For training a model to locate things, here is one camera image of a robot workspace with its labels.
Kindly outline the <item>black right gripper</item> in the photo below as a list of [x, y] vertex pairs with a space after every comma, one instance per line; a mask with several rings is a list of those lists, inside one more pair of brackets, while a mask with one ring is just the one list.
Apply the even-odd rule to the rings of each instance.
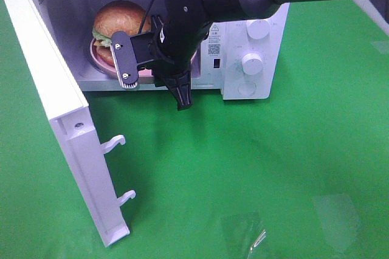
[[137, 69], [153, 72], [156, 85], [166, 86], [179, 111], [192, 105], [190, 63], [210, 29], [208, 21], [164, 21], [151, 15], [151, 30], [131, 37]]

